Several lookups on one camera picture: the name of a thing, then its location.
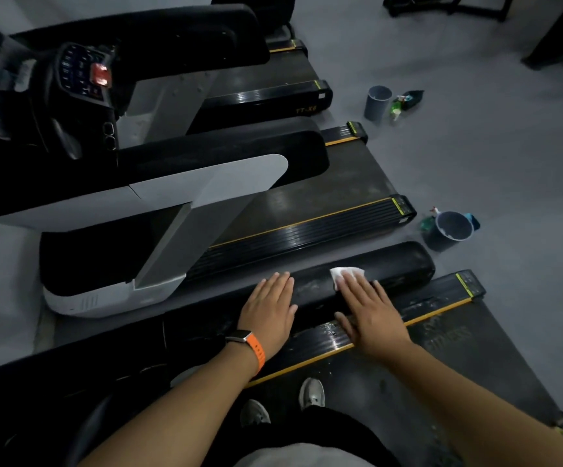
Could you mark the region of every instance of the orange watch strap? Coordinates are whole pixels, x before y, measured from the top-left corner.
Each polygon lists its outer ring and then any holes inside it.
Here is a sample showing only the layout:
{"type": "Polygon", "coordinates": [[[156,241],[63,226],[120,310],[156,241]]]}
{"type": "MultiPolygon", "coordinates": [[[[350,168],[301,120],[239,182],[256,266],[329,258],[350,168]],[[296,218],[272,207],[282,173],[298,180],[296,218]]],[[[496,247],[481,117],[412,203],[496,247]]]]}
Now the orange watch strap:
{"type": "Polygon", "coordinates": [[[249,334],[246,338],[246,343],[251,346],[255,352],[255,356],[258,358],[258,372],[264,367],[264,362],[267,361],[267,356],[264,354],[264,349],[260,345],[258,338],[254,336],[254,333],[249,334]]]}

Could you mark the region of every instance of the smartwatch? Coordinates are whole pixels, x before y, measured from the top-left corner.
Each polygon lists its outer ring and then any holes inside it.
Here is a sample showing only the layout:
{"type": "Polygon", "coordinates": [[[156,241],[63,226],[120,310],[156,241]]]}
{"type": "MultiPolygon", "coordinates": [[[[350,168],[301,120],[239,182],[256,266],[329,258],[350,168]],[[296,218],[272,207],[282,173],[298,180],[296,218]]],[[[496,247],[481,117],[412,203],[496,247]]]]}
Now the smartwatch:
{"type": "Polygon", "coordinates": [[[264,349],[262,349],[262,346],[253,332],[244,329],[237,329],[229,336],[226,336],[225,340],[229,342],[241,342],[242,344],[249,345],[249,347],[253,349],[255,356],[258,358],[258,372],[262,370],[264,362],[267,360],[267,356],[264,354],[264,349]]]}

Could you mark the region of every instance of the control panel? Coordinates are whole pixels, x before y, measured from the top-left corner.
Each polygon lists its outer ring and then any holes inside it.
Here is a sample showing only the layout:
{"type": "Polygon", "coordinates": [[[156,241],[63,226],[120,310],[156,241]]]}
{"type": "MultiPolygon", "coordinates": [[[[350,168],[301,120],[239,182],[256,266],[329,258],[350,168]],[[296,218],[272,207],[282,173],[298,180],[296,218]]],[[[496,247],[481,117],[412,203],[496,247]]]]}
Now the control panel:
{"type": "Polygon", "coordinates": [[[79,44],[68,43],[57,55],[57,83],[71,96],[110,107],[112,56],[79,44]]]}

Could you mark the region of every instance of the sneaker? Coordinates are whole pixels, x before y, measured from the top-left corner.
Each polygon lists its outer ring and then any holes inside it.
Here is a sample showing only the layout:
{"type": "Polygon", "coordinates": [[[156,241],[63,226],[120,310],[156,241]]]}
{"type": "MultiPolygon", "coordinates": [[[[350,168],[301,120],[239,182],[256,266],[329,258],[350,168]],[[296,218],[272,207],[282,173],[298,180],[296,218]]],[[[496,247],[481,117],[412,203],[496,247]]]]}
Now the sneaker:
{"type": "Polygon", "coordinates": [[[324,407],[324,388],[317,378],[306,378],[299,390],[301,411],[312,405],[324,407]]]}
{"type": "Polygon", "coordinates": [[[240,426],[255,426],[261,423],[271,423],[271,417],[262,403],[256,400],[247,400],[245,406],[240,410],[240,426]]]}

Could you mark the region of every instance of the red emergency stop button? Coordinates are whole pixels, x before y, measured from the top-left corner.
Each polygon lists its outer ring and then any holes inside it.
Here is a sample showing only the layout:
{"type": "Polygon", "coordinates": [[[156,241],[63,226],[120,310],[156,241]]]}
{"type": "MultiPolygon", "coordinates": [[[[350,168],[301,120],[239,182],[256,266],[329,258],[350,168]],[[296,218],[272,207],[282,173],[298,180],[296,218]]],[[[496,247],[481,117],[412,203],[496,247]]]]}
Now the red emergency stop button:
{"type": "Polygon", "coordinates": [[[111,71],[104,64],[98,62],[91,64],[91,82],[98,86],[111,88],[113,85],[111,71]]]}

